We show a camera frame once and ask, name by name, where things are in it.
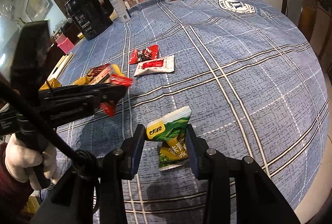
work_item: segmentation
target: green snack packet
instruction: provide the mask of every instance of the green snack packet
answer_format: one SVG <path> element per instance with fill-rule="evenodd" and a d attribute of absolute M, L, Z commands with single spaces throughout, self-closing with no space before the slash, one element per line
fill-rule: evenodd
<path fill-rule="evenodd" d="M 146 126 L 148 141 L 163 142 L 159 152 L 159 169 L 180 166 L 188 158 L 185 133 L 191 116 L 189 106 L 182 107 L 150 122 Z"/>

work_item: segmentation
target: table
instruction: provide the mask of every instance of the table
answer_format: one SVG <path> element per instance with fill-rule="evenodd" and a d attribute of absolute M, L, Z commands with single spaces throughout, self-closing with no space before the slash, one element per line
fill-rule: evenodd
<path fill-rule="evenodd" d="M 138 123 L 189 105 L 198 136 L 227 157 L 251 154 L 296 208 L 318 170 L 328 128 L 324 77 L 296 26 L 262 0 L 147 0 L 131 13 L 128 23 L 115 20 L 74 47 L 62 85 L 108 62 L 133 77 L 130 52 L 153 44 L 161 56 L 174 54 L 175 71 L 134 78 L 114 117 L 98 111 L 59 127 L 62 139 L 102 157 Z M 158 146 L 146 142 L 138 175 L 123 181 L 128 223 L 201 223 L 207 183 L 188 165 L 160 172 Z M 58 152 L 57 162 L 63 174 L 69 161 Z M 230 187 L 235 223 L 233 180 Z"/>

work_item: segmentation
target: black plastic jug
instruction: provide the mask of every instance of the black plastic jug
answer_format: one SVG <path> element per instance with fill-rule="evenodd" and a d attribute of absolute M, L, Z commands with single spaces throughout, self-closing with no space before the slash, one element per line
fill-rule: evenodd
<path fill-rule="evenodd" d="M 65 8 L 87 40 L 101 34 L 112 24 L 113 7 L 109 0 L 68 0 Z"/>

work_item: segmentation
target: floor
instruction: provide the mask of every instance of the floor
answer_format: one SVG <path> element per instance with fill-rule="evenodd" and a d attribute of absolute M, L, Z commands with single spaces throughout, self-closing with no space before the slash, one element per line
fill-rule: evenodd
<path fill-rule="evenodd" d="M 327 75 L 325 76 L 325 83 L 329 99 L 332 99 L 332 85 Z M 310 220 L 322 207 L 326 198 L 332 189 L 332 102 L 329 102 L 329 133 L 326 140 L 325 151 L 322 162 L 316 174 L 316 177 L 304 196 L 301 203 L 295 209 L 301 224 Z"/>

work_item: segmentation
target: yellow logo label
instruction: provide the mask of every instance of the yellow logo label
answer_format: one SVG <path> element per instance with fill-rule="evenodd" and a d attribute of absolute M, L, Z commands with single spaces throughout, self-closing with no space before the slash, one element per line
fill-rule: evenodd
<path fill-rule="evenodd" d="M 146 128 L 146 135 L 148 139 L 153 139 L 154 136 L 157 136 L 160 133 L 165 131 L 165 125 L 162 121 L 155 123 L 152 126 Z"/>

